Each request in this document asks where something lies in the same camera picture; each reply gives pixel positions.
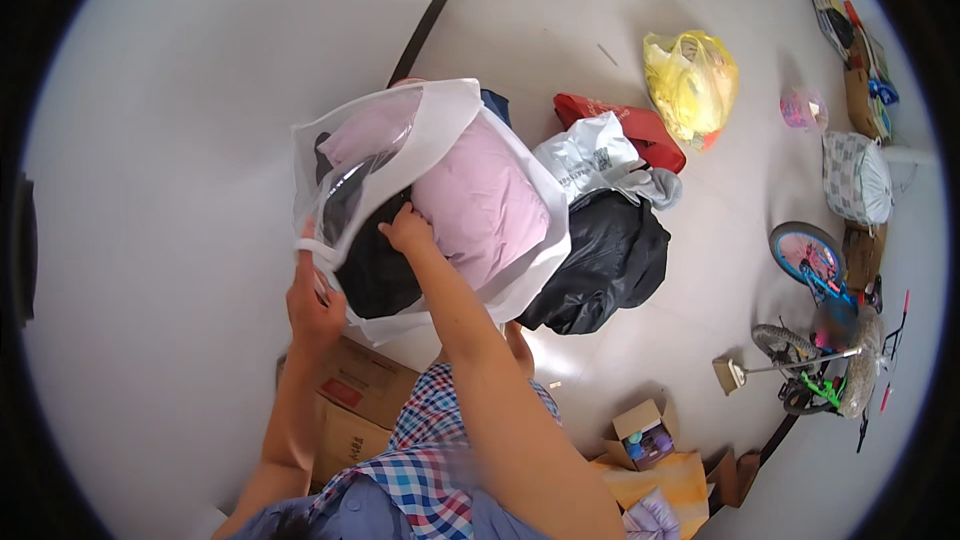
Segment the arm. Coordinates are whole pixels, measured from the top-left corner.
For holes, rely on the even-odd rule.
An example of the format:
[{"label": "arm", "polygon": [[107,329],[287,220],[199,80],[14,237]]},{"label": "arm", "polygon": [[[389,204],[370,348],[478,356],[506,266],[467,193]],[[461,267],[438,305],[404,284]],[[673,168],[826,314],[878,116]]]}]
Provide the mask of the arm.
[{"label": "arm", "polygon": [[483,303],[433,243],[429,224],[408,204],[381,231],[423,290],[486,490],[552,538],[623,538],[600,474],[544,408]]},{"label": "arm", "polygon": [[[304,234],[310,230],[313,225],[308,222]],[[294,282],[287,291],[293,339],[276,388],[260,462],[233,514],[213,534],[214,540],[235,533],[258,510],[278,501],[306,496],[310,487],[316,430],[314,378],[324,354],[340,339],[347,307],[344,295],[332,290],[323,274],[318,277],[329,306],[320,302],[313,286],[314,271],[312,254],[300,251]]]}]

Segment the bicycle wheel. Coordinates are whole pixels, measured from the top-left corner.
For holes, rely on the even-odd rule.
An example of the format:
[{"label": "bicycle wheel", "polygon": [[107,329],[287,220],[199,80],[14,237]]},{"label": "bicycle wheel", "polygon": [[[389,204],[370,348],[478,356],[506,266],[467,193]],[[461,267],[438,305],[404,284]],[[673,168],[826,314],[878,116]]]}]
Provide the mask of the bicycle wheel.
[{"label": "bicycle wheel", "polygon": [[812,415],[827,413],[834,408],[830,401],[814,404],[813,400],[814,394],[809,388],[794,388],[783,399],[783,410],[791,415]]},{"label": "bicycle wheel", "polygon": [[815,225],[802,221],[780,223],[770,233],[770,252],[776,264],[790,277],[806,284],[800,271],[803,262],[810,264],[814,275],[837,286],[847,276],[847,260],[837,241]]},{"label": "bicycle wheel", "polygon": [[[801,361],[809,361],[820,357],[819,348],[797,333],[780,326],[767,324],[753,326],[753,329],[750,330],[750,337],[753,338],[753,344],[763,351],[763,354],[775,366],[798,364]],[[797,376],[801,371],[811,373],[815,368],[816,365],[791,367],[790,369],[784,369],[783,373]]]}]

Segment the plaid shirt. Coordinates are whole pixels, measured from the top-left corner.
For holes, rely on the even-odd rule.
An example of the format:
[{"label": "plaid shirt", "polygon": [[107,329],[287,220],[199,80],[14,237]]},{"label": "plaid shirt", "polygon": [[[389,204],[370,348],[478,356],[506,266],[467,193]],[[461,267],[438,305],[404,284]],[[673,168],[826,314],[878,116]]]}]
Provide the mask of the plaid shirt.
[{"label": "plaid shirt", "polygon": [[[556,402],[533,379],[530,386],[559,425]],[[403,405],[387,451],[334,475],[310,509],[323,510],[363,474],[390,496],[417,538],[473,538],[475,479],[469,465],[461,467],[469,449],[450,363],[431,365]]]}]

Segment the hair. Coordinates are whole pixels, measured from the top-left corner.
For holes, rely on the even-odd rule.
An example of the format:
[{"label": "hair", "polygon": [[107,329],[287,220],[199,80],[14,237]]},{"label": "hair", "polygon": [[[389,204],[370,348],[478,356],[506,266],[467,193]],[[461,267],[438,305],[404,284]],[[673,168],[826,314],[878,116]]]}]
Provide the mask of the hair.
[{"label": "hair", "polygon": [[267,540],[307,540],[310,533],[310,522],[307,521],[303,510],[288,506],[280,513],[280,520],[276,523]]}]

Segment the tile floor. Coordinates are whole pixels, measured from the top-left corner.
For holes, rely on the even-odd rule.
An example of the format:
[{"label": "tile floor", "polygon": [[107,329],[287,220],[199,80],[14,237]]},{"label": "tile floor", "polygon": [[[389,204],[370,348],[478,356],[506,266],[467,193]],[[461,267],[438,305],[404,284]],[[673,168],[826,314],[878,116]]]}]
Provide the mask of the tile floor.
[{"label": "tile floor", "polygon": [[[559,92],[649,107],[643,36],[695,29],[724,41],[740,87],[714,147],[687,151],[681,202],[657,215],[673,235],[666,280],[593,334],[527,332],[536,378],[561,382],[552,392],[565,429],[588,456],[599,453],[611,418],[645,398],[674,401],[680,448],[705,455],[761,448],[783,420],[778,374],[726,397],[711,360],[731,354],[761,366],[753,324],[781,316],[798,331],[810,326],[810,296],[778,270],[766,237],[789,220],[833,234],[842,222],[823,198],[819,137],[786,127],[778,100],[782,89],[816,87],[835,114],[830,127],[851,129],[840,57],[810,0],[449,0],[413,67],[423,78],[478,78],[507,97],[517,135],[534,147],[561,131],[552,107]],[[434,342],[383,348],[423,366]]]}]

